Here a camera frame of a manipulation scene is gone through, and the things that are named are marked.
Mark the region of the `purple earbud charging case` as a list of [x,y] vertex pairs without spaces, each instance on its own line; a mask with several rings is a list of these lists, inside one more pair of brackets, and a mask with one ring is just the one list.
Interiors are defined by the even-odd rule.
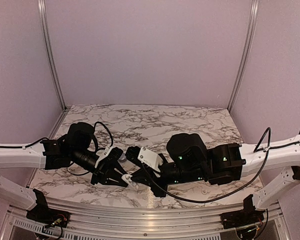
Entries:
[[126,156],[123,154],[123,155],[118,159],[118,161],[119,161],[120,163],[125,163],[125,162],[127,161],[127,158],[126,158]]

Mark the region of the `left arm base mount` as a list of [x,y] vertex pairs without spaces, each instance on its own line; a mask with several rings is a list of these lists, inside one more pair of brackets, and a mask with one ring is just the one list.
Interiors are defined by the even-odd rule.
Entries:
[[66,228],[69,222],[70,213],[68,211],[37,205],[32,210],[27,211],[26,218],[48,226],[52,226],[53,222],[61,219],[61,222],[56,225]]

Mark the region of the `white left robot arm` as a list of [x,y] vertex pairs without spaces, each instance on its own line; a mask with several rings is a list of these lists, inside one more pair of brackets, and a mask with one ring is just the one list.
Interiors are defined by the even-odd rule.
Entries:
[[[33,143],[0,145],[0,170],[43,169],[58,170],[76,164],[92,174],[91,183],[126,187],[122,180],[126,171],[118,160],[123,150],[110,145],[98,148],[95,127],[79,122],[70,125],[68,132],[58,139],[43,137]],[[0,198],[34,215],[43,223],[53,219],[44,194],[25,188],[0,175]]]

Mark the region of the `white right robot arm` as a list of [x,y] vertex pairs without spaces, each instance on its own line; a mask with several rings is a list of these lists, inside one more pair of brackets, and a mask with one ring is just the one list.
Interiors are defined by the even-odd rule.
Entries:
[[171,158],[145,147],[129,147],[126,158],[138,166],[123,180],[133,188],[147,185],[156,197],[168,195],[168,186],[196,181],[225,185],[261,171],[286,168],[285,182],[300,183],[300,132],[295,137],[256,145],[229,143],[207,148],[196,134],[173,135],[166,145]]

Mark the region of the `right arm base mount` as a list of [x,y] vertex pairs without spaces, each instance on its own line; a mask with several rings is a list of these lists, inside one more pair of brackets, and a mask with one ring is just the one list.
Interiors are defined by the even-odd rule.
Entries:
[[264,213],[266,211],[257,210],[237,210],[231,212],[225,212],[220,215],[221,224],[224,229],[238,228],[246,225],[254,224],[259,221],[263,221]]

